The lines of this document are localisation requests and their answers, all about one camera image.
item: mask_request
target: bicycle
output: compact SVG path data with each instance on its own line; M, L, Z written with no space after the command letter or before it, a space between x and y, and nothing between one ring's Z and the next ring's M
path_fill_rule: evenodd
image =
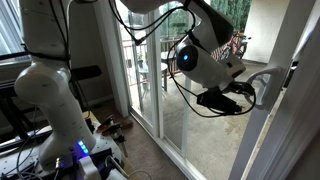
M239 32L232 35L230 41L224 46L217 60L220 61L221 59L228 58L230 53L234 54L239 59L242 59L247 50L248 40L250 39L251 37L247 37Z

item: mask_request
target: door handle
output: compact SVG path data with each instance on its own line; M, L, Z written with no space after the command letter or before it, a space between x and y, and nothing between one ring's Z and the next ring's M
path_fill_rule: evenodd
M269 109L269 107L266 107L267 101L268 101L268 96L270 95L270 90L271 90L273 84L275 83L276 78L277 78L278 74L280 73L280 71L281 71L280 67L263 69L261 71L258 71L256 73L252 74L249 77L249 79L247 80L247 83L252 85L253 80L257 79L258 76L265 75L265 74L270 75L268 79L264 79L263 77L262 77L262 79L260 79L262 85L264 86L261 88L264 88L264 89L261 90L261 88L260 88L260 90L259 90L260 94L258 94L257 101L255 104L255 107L257 109L260 109L260 110ZM253 102L251 101L249 96L245 96L245 98L250 104L253 104Z

